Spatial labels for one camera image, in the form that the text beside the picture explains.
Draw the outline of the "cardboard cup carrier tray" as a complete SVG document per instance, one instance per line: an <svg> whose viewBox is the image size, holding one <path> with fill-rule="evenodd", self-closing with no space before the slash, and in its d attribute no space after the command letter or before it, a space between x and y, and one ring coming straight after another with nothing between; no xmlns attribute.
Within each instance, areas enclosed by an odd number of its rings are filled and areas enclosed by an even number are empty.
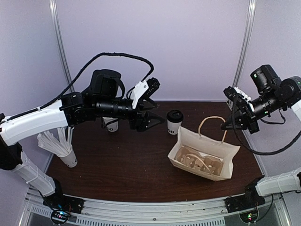
<svg viewBox="0 0 301 226"><path fill-rule="evenodd" d="M202 155L201 152L187 146L179 149L175 160L189 168L210 175L220 176L223 168L223 162L219 158L208 154Z"/></svg>

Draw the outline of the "black plastic cup lid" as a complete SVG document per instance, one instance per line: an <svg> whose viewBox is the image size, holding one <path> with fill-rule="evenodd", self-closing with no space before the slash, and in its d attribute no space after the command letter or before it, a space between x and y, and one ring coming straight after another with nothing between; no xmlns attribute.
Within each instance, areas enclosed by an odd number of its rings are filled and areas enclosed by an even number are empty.
<svg viewBox="0 0 301 226"><path fill-rule="evenodd" d="M184 115L180 110L171 110L167 113L166 119L172 123L179 123L183 121Z"/></svg>

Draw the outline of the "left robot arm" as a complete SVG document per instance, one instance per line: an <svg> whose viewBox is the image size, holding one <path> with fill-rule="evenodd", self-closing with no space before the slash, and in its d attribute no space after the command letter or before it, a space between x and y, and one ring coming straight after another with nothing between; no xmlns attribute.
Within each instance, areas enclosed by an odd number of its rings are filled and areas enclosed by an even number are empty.
<svg viewBox="0 0 301 226"><path fill-rule="evenodd" d="M57 209L67 206L59 181L44 174L22 151L20 141L38 133L73 127L98 117L128 120L130 128L146 131L162 124L164 119L144 106L152 108L157 104L151 95L159 89L156 78L143 79L136 84L129 97L118 96L118 90L125 90L119 72L101 69L92 74L90 85L82 92L72 92L59 97L47 107L30 110L22 116L0 116L0 167L21 176L48 198Z"/></svg>

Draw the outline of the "brown paper bag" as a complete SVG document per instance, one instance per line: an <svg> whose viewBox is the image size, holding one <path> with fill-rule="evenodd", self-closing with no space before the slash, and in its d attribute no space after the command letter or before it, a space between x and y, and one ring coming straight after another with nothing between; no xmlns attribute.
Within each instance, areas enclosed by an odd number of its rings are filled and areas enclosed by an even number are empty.
<svg viewBox="0 0 301 226"><path fill-rule="evenodd" d="M171 149L167 157L173 166L182 169L184 171L187 171L189 173L195 174L197 176L212 181L222 181L222 180L231 179L233 174L233 168L234 168L233 158L238 153L240 146L232 145L224 141L227 131L223 132L223 136L220 141L211 139L201 134L201 128L203 124L209 119L220 119L223 122L225 122L225 119L221 116L206 117L200 123L197 133L180 126L177 134L177 142L173 146L173 148ZM202 171L197 171L175 160L175 156L182 146L193 148L201 152L202 155L208 154L219 158L223 162L223 168L220 176L210 175Z"/></svg>

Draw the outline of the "white paper cup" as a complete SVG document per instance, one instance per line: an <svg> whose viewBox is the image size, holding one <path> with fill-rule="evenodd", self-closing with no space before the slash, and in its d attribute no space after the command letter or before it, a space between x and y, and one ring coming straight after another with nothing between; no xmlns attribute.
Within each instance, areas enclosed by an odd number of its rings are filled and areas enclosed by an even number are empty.
<svg viewBox="0 0 301 226"><path fill-rule="evenodd" d="M178 133L178 129L181 126L182 122L172 123L167 120L167 130L171 135L176 135Z"/></svg>
<svg viewBox="0 0 301 226"><path fill-rule="evenodd" d="M109 132L116 132L119 128L117 118L103 117L104 128Z"/></svg>

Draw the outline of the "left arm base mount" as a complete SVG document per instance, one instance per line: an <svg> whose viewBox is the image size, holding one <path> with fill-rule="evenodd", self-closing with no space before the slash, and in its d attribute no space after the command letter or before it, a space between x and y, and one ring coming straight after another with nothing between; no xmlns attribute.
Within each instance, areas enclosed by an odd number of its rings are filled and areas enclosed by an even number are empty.
<svg viewBox="0 0 301 226"><path fill-rule="evenodd" d="M84 207L85 201L81 198L67 195L62 195L61 197L40 195L43 199L43 204L52 210L50 219L56 225L65 224L72 217L72 213L80 214Z"/></svg>

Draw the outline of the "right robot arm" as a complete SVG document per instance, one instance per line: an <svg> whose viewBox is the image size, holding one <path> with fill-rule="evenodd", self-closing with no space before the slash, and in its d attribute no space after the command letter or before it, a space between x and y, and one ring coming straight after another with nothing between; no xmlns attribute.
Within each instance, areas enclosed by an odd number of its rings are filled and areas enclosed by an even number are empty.
<svg viewBox="0 0 301 226"><path fill-rule="evenodd" d="M227 87L223 92L232 102L230 117L221 125L221 130L248 130L251 134L259 131L258 121L276 110L292 109L297 118L301 117L301 79L293 76L281 80L271 65L262 65L251 73L259 97L251 99L238 87ZM301 191L301 169L295 169L271 177L255 179L245 188L241 204L250 208L259 197L272 194Z"/></svg>

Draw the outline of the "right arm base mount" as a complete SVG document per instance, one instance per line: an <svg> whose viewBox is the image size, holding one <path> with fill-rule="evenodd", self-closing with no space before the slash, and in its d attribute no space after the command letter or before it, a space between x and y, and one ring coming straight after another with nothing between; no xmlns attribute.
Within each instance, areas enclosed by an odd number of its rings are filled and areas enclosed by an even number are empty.
<svg viewBox="0 0 301 226"><path fill-rule="evenodd" d="M229 196L225 200L228 213L238 213L240 220L246 224L255 223L259 219L258 207L265 204L260 196L252 197L249 194Z"/></svg>

